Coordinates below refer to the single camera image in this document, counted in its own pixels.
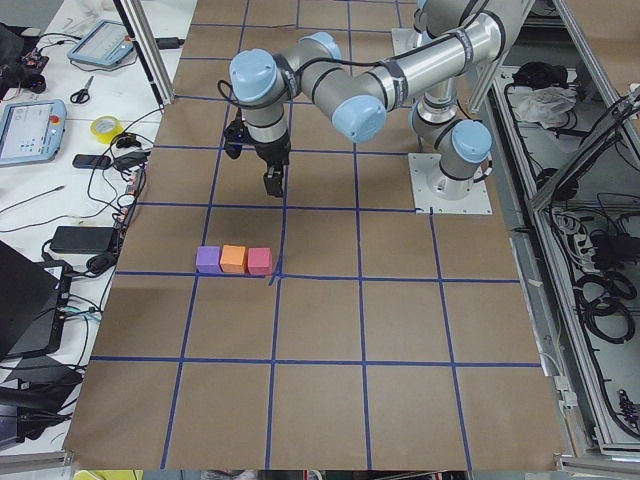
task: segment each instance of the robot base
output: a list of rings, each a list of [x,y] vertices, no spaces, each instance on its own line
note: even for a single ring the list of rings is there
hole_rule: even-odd
[[[462,215],[491,215],[491,202],[484,182],[474,183],[469,194],[461,200],[446,200],[429,188],[427,177],[439,169],[440,155],[410,153],[409,168],[413,202],[418,213],[453,213]]]
[[[391,40],[393,41],[393,54],[401,55],[413,49],[411,40],[413,39],[413,29],[392,28]]]

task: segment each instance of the pink cube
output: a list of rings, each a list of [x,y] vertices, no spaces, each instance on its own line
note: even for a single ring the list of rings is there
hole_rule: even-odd
[[[247,262],[251,275],[271,275],[273,259],[270,248],[250,248]]]

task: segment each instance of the tape roll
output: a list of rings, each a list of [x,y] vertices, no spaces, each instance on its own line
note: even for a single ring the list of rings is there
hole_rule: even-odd
[[[91,133],[96,136],[100,143],[105,145],[109,145],[122,132],[124,132],[124,128],[116,117],[99,117],[91,123]]]

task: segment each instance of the cube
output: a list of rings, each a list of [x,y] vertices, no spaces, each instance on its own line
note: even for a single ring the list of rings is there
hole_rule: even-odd
[[[200,273],[222,273],[220,270],[220,247],[207,245],[198,247],[196,269]]]
[[[224,273],[246,273],[247,247],[224,245],[220,257],[220,268]]]
[[[273,259],[270,248],[250,248],[248,268],[251,275],[271,275]]]

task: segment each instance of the floor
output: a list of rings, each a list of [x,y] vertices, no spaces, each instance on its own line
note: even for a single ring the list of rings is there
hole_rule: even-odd
[[[221,152],[235,112],[215,80],[238,51],[323,28],[345,58],[378,59],[414,8],[200,1],[67,438],[79,465],[553,468],[554,402],[491,185],[493,216],[415,214],[408,107],[355,147],[289,104],[284,201],[254,152]],[[271,247],[274,283],[196,273],[197,246],[223,243]]]

